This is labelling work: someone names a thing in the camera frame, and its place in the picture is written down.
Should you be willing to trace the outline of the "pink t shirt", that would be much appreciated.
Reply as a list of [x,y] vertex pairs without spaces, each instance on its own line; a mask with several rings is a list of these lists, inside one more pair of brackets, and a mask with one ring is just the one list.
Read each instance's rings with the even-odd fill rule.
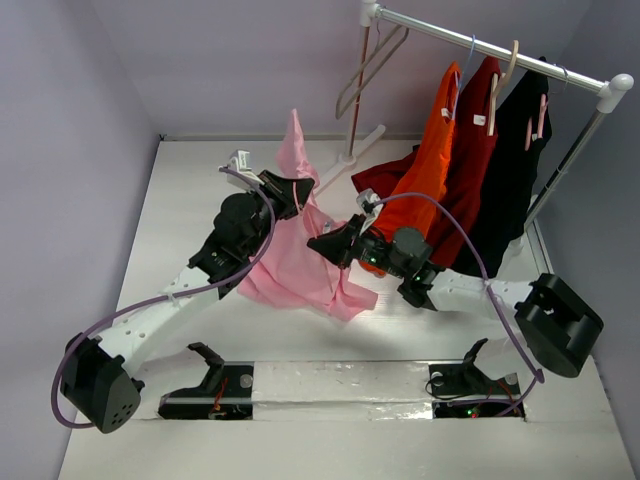
[[299,202],[296,216],[276,223],[273,240],[238,292],[274,308],[310,307],[348,322],[375,307],[378,295],[349,280],[350,271],[329,263],[307,241],[340,224],[324,213],[316,198]]

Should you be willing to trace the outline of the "pink wire hanger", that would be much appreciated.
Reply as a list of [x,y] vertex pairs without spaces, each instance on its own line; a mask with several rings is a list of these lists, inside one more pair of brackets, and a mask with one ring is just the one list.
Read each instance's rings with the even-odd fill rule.
[[304,211],[304,202],[300,193],[300,183],[298,181],[294,182],[294,185],[292,187],[292,195],[297,214],[299,216],[302,216]]

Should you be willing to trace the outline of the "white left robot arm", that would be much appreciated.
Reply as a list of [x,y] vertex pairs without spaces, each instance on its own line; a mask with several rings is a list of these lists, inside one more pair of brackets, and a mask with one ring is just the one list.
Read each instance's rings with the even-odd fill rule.
[[225,198],[213,229],[187,266],[158,296],[125,307],[72,337],[54,374],[51,409],[71,429],[119,429],[141,402],[135,375],[147,358],[197,313],[220,301],[271,246],[275,225],[297,216],[312,178],[256,176],[223,168],[241,192]]

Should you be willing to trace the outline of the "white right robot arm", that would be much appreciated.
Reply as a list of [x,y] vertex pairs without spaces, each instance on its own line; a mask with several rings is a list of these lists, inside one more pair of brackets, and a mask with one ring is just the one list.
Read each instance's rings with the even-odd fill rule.
[[355,260],[400,279],[397,290],[415,308],[458,312],[509,326],[505,345],[528,350],[535,367],[577,377],[604,323],[560,277],[543,273],[534,281],[484,281],[431,262],[431,247],[411,227],[390,240],[364,230],[364,216],[313,237],[308,247],[345,269]]

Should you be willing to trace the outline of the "grey velvet hanger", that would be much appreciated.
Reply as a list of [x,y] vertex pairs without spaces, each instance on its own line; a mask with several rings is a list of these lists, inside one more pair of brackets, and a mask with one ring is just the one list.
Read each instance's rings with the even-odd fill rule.
[[344,116],[408,37],[409,29],[396,25],[376,43],[375,48],[361,61],[354,74],[339,91],[334,108],[336,120]]

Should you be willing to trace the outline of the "orange t shirt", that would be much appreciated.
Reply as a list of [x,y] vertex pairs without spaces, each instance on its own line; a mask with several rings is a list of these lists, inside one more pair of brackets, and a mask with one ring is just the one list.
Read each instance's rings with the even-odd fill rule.
[[391,196],[404,193],[409,196],[386,203],[372,224],[372,229],[387,241],[403,227],[413,227],[434,241],[436,226],[448,221],[434,204],[416,195],[422,193],[440,201],[446,193],[460,80],[461,68],[457,62],[452,62],[442,77],[415,159],[389,193]]

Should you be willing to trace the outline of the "dark red t shirt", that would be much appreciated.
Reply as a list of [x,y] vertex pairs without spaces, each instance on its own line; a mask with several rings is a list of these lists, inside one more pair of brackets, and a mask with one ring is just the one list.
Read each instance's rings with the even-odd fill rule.
[[[480,208],[480,190],[496,145],[497,136],[487,135],[492,77],[500,75],[497,59],[486,57],[464,86],[458,103],[451,162],[442,200],[418,193],[418,198],[434,204],[448,220],[436,228],[436,239],[427,243],[433,248],[431,261],[450,268],[465,241],[458,231],[471,230]],[[358,192],[371,188],[381,198],[389,193],[408,171],[418,148],[406,157],[376,165],[351,177]]]

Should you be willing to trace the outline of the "black t shirt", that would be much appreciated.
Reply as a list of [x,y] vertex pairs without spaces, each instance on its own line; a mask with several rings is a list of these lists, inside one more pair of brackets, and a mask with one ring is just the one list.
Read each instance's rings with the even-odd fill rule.
[[469,237],[487,276],[497,276],[509,243],[524,234],[539,159],[552,137],[548,112],[543,137],[524,150],[528,119],[537,120],[540,96],[549,93],[546,76],[528,71],[497,108],[497,141],[480,190],[480,208]]

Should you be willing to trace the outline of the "wooden hanger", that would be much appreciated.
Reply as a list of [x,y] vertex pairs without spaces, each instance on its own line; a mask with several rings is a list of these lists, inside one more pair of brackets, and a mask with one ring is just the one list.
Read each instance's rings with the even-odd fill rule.
[[492,77],[488,124],[487,124],[487,135],[489,137],[492,137],[495,133],[495,117],[496,117],[496,109],[497,109],[497,99],[499,97],[499,94],[502,88],[505,87],[511,79],[511,76],[516,66],[518,54],[519,54],[519,41],[514,40],[511,56],[510,56],[506,71],[503,72],[500,76],[495,74]]

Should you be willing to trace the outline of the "pink clip hanger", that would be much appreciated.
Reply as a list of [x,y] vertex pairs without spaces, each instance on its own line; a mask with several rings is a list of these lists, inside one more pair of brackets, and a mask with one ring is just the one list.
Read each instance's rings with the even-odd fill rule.
[[528,119],[526,136],[525,136],[525,146],[524,146],[525,151],[528,151],[530,149],[534,141],[541,139],[543,137],[544,121],[545,121],[545,115],[547,112],[547,107],[548,107],[548,96],[546,94],[542,94],[540,96],[537,120],[534,121],[532,117]]

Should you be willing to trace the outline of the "white metal clothes rack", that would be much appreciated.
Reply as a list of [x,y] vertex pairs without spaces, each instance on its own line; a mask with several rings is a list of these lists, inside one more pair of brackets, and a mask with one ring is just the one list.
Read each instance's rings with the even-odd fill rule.
[[[360,3],[359,25],[361,30],[361,46],[358,56],[358,66],[375,48],[376,43],[384,38],[396,25],[407,27],[409,33],[416,31],[449,44],[464,47],[468,50],[471,44],[471,36],[401,14],[375,1],[362,1]],[[509,63],[512,47],[503,48],[476,39],[474,52]],[[521,54],[520,52],[517,56],[515,68],[516,67],[542,74],[550,79],[558,80],[565,87],[571,85],[590,91],[599,98],[595,112],[528,209],[527,218],[524,223],[524,227],[528,228],[534,223],[537,215],[551,197],[553,190],[555,190],[562,176],[584,149],[585,145],[594,135],[594,132],[606,116],[616,109],[625,94],[633,88],[634,78],[629,74],[621,73],[609,81],[599,81],[568,70],[561,65],[546,63],[542,60]],[[320,184],[317,188],[319,193],[326,190],[340,175],[351,170],[355,166],[357,159],[378,142],[386,131],[386,127],[380,125],[362,141],[355,141],[360,110],[360,97],[346,111],[351,113],[351,117],[348,123],[344,152],[337,157],[337,162],[321,177]]]

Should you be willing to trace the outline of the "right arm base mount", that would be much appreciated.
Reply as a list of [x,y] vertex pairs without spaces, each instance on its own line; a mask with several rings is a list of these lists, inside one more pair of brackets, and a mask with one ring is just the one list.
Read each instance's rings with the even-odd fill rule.
[[496,418],[520,399],[516,374],[490,379],[476,360],[487,339],[478,340],[459,362],[429,366],[425,392],[432,398],[436,419]]

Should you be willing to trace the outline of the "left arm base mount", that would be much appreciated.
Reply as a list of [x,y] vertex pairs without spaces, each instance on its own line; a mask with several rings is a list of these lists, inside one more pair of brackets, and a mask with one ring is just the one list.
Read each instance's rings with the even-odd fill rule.
[[161,397],[158,415],[164,420],[250,420],[253,418],[253,362],[226,363],[202,342],[188,349],[202,357],[207,371],[197,386]]

